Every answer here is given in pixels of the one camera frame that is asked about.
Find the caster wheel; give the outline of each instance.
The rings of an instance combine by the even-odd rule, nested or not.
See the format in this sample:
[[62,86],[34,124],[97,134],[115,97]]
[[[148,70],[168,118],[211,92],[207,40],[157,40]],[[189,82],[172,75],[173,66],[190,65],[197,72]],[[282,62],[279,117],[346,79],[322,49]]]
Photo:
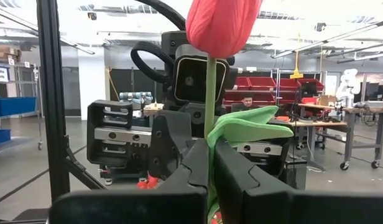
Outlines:
[[297,146],[296,146],[296,148],[298,149],[298,150],[301,150],[301,149],[303,149],[305,146],[302,144],[302,143],[298,143],[297,144]]
[[371,167],[372,167],[373,169],[377,169],[377,168],[379,167],[379,161],[374,161],[374,162],[372,162],[372,163],[371,163]]
[[104,180],[104,184],[105,184],[106,186],[110,186],[110,185],[113,184],[113,180],[112,180],[112,179],[105,179],[105,180]]
[[348,170],[349,169],[349,163],[343,162],[343,163],[341,163],[341,165],[339,165],[339,168],[341,168],[341,170]]

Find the table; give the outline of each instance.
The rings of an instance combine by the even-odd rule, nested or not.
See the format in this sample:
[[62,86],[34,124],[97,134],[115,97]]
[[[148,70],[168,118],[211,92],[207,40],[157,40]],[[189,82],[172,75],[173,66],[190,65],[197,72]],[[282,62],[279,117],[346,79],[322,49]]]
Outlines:
[[[301,107],[301,116],[305,115],[305,108],[318,108],[323,110],[335,110],[333,106],[320,106],[320,105],[306,105],[298,104]],[[335,141],[345,143],[345,154],[344,162],[339,165],[342,170],[347,170],[349,168],[349,162],[352,156],[352,149],[375,149],[374,161],[371,163],[371,167],[376,169],[379,167],[381,158],[382,158],[382,149],[383,149],[383,108],[370,108],[371,113],[379,114],[379,119],[377,122],[377,136],[376,142],[374,144],[364,144],[361,142],[353,141],[354,138],[354,124],[356,122],[355,117],[358,113],[364,113],[367,110],[362,108],[343,108],[345,112],[344,122],[347,124],[346,129],[338,129],[338,131],[343,131],[346,133],[346,140],[342,140],[337,136],[332,136],[329,134],[322,134],[323,137],[332,139]]]
[[288,122],[289,125],[296,127],[296,128],[306,128],[307,129],[307,145],[308,145],[308,151],[307,151],[307,162],[308,166],[316,167],[322,171],[325,171],[325,168],[315,161],[311,159],[311,155],[314,153],[315,145],[316,145],[316,128],[335,128],[335,127],[346,127],[348,124],[345,122],[323,122],[323,121],[317,121],[317,122]]

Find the red tulip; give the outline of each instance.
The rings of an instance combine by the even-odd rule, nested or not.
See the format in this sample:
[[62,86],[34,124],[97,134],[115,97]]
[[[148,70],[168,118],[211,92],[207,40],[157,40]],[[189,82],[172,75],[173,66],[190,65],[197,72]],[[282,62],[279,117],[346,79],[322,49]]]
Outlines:
[[212,58],[228,58],[246,44],[262,0],[193,0],[186,20],[189,43]]

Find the ceiling light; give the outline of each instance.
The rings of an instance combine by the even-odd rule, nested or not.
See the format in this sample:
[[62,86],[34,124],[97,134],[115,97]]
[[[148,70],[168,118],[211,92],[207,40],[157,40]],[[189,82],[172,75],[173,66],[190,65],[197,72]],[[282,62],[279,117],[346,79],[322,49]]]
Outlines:
[[273,55],[272,58],[284,57],[286,55],[295,53],[296,51],[307,50],[307,49],[310,49],[310,48],[313,48],[313,47],[317,47],[317,46],[320,46],[320,45],[323,45],[323,44],[327,44],[329,42],[334,42],[336,40],[345,39],[345,38],[350,37],[352,35],[360,34],[362,32],[369,31],[369,30],[375,29],[375,28],[380,27],[380,26],[383,26],[383,21],[377,22],[375,24],[371,24],[369,26],[366,26],[366,27],[363,27],[363,28],[360,28],[360,29],[353,30],[351,32],[340,34],[340,35],[337,35],[335,37],[332,37],[332,38],[329,38],[329,39],[326,39],[326,40],[315,42],[315,43],[312,43],[310,45],[306,45],[304,47],[300,47],[299,49],[288,50],[288,51],[282,52],[282,53],[280,53],[278,55]]
[[375,54],[375,55],[367,55],[367,56],[364,56],[364,57],[348,59],[348,60],[343,60],[343,61],[337,61],[336,63],[358,62],[358,61],[361,61],[361,60],[367,60],[367,59],[373,59],[373,58],[379,58],[379,57],[383,57],[383,53],[382,54]]
[[336,37],[332,37],[330,39],[327,39],[326,41],[327,42],[334,42],[336,40],[345,39],[345,38],[350,37],[352,35],[360,34],[362,32],[369,31],[369,30],[375,29],[377,27],[378,27],[377,24],[369,25],[369,26],[366,26],[366,27],[363,27],[363,28],[360,28],[360,29],[356,29],[356,30],[351,31],[351,32],[347,32],[345,34],[337,35]]
[[359,60],[366,60],[366,59],[379,58],[379,57],[383,57],[383,54],[368,55],[364,57],[355,58],[354,60],[359,61]]
[[347,51],[340,52],[340,53],[329,54],[329,55],[326,56],[326,58],[337,57],[337,56],[341,56],[341,55],[345,55],[345,54],[360,52],[360,51],[363,51],[363,50],[374,49],[374,48],[377,48],[377,47],[383,47],[383,44],[376,44],[376,45],[372,45],[372,46],[369,46],[369,47],[362,47],[362,48],[359,48],[359,49],[353,49],[353,50],[347,50]]
[[[10,21],[12,21],[12,22],[15,22],[15,23],[17,23],[17,24],[20,24],[20,25],[22,25],[22,26],[24,26],[24,27],[27,27],[27,28],[31,29],[31,31],[33,32],[33,34],[36,35],[36,36],[38,37],[38,34],[39,34],[39,33],[38,33],[38,26],[37,26],[37,25],[32,24],[32,23],[30,23],[30,22],[28,22],[28,21],[25,21],[25,20],[23,20],[23,19],[21,19],[21,18],[15,16],[15,15],[13,15],[13,14],[10,14],[10,13],[8,13],[8,12],[2,10],[2,9],[0,9],[0,16],[3,17],[3,18],[5,18],[5,19],[7,19],[7,20],[10,20]],[[73,43],[73,42],[71,42],[71,41],[69,41],[69,40],[66,40],[66,39],[64,39],[63,37],[60,38],[60,41],[62,41],[62,42],[65,43],[65,44],[68,44],[68,45],[70,45],[70,46],[72,46],[72,47],[75,47],[76,49],[78,49],[78,50],[80,50],[80,51],[83,51],[83,52],[85,52],[85,53],[87,53],[87,54],[91,54],[91,55],[95,54],[93,51],[90,51],[90,50],[88,50],[88,49],[86,49],[86,48],[84,48],[84,47],[82,47],[82,46],[79,46],[79,45],[76,44],[76,43]]]

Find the black cable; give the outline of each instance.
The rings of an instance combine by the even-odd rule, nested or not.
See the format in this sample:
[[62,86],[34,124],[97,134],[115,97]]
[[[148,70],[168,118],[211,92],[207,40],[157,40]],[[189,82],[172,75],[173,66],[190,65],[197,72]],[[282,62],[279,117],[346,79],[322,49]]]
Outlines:
[[147,41],[138,42],[131,50],[131,59],[141,72],[143,72],[145,75],[147,75],[150,79],[154,80],[155,82],[163,83],[163,84],[168,83],[171,77],[168,75],[162,75],[159,72],[155,71],[154,69],[150,68],[141,59],[138,51],[144,51],[152,55],[155,55],[156,57],[161,59],[161,61],[163,61],[165,65],[168,66],[169,68],[174,67],[173,59],[169,57],[169,55],[165,54],[160,47]]
[[158,13],[165,16],[169,21],[171,21],[175,26],[180,30],[186,30],[186,19],[183,18],[177,11],[166,3],[158,0],[136,0],[148,6],[151,6]]
[[377,124],[377,120],[375,120],[372,124],[369,123],[368,119],[366,119],[367,117],[371,117],[374,115],[374,113],[368,109],[368,114],[367,113],[361,113],[361,121],[366,125],[366,126],[369,126],[369,127],[373,127]]

